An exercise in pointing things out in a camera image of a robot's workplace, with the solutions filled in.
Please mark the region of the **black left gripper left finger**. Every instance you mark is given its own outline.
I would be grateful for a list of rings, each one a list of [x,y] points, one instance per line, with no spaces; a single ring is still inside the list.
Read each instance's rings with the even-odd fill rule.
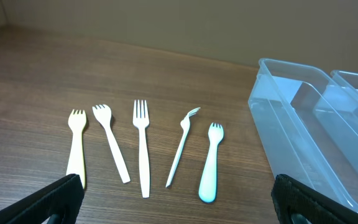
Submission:
[[[0,223],[75,223],[85,191],[78,174],[68,174],[0,210]]]

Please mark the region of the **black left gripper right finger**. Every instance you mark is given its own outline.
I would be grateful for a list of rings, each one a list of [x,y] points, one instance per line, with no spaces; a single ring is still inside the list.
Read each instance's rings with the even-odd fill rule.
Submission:
[[[280,224],[358,224],[358,213],[286,174],[279,174],[271,191]]]

